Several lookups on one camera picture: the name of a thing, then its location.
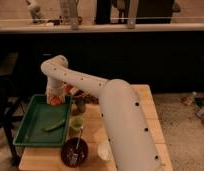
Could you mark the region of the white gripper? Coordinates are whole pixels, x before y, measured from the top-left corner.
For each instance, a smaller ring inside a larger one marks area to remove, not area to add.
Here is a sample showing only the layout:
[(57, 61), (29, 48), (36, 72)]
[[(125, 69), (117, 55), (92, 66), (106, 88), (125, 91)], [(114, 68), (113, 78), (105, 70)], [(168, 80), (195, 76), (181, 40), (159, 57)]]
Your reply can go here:
[(47, 101), (50, 102), (53, 97), (58, 97), (61, 102), (65, 101), (65, 94), (62, 88), (46, 88)]

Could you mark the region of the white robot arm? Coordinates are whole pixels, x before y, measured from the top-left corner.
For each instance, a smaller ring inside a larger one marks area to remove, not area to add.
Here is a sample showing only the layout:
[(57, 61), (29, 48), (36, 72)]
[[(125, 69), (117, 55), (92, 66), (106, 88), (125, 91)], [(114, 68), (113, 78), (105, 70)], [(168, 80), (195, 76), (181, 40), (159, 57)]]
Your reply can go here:
[(41, 71), (47, 96), (60, 95), (65, 82), (99, 99), (117, 171), (164, 171), (138, 93), (128, 82), (70, 70), (62, 55), (44, 61)]

